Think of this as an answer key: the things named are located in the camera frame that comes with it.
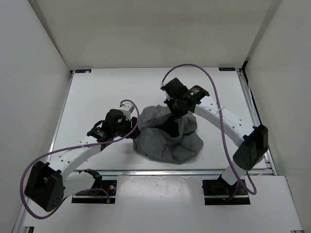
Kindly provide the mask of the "grey pleated skirt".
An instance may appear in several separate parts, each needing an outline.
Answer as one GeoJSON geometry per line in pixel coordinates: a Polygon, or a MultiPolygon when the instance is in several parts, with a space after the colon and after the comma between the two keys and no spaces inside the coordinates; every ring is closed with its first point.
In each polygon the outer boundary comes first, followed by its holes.
{"type": "Polygon", "coordinates": [[[203,140],[196,133],[197,120],[192,113],[175,119],[179,136],[167,134],[167,120],[172,115],[168,107],[148,106],[140,114],[140,135],[133,140],[133,149],[148,159],[182,164],[196,157],[203,148],[203,140]]]}

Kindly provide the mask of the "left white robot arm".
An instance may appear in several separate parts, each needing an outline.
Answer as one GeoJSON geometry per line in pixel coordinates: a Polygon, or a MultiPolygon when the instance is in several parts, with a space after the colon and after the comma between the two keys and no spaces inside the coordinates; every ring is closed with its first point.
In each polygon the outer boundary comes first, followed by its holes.
{"type": "Polygon", "coordinates": [[[138,119],[131,114],[135,106],[123,103],[111,109],[104,120],[97,122],[77,146],[63,149],[47,163],[35,162],[24,193],[46,212],[56,210],[63,199],[81,191],[97,194],[102,182],[99,172],[90,168],[77,168],[89,158],[102,152],[117,138],[138,136],[138,119]]]}

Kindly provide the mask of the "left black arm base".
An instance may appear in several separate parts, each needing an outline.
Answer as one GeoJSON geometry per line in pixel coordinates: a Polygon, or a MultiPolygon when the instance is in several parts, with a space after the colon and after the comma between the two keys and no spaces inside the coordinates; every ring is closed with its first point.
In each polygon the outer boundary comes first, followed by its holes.
{"type": "Polygon", "coordinates": [[[80,204],[115,204],[117,192],[117,180],[104,180],[99,172],[92,169],[85,169],[85,174],[93,177],[92,187],[72,196],[72,203],[80,204]]]}

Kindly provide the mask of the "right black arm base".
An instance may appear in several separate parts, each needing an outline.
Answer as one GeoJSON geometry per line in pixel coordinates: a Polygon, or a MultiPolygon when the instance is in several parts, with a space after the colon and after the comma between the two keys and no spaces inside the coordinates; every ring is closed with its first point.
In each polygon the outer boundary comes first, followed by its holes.
{"type": "Polygon", "coordinates": [[[228,186],[219,180],[202,180],[205,206],[250,205],[248,192],[239,182],[228,186]]]}

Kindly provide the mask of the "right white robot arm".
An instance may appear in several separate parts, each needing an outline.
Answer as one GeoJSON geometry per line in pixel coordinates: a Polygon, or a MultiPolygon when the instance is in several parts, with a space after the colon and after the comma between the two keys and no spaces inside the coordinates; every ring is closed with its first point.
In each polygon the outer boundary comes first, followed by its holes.
{"type": "Polygon", "coordinates": [[[226,109],[220,109],[216,101],[202,87],[195,85],[188,89],[177,78],[161,86],[166,92],[165,104],[176,118],[193,113],[221,129],[238,147],[231,161],[232,165],[220,175],[219,190],[224,194],[236,188],[238,179],[259,163],[268,150],[268,129],[264,125],[253,126],[243,122],[226,109]]]}

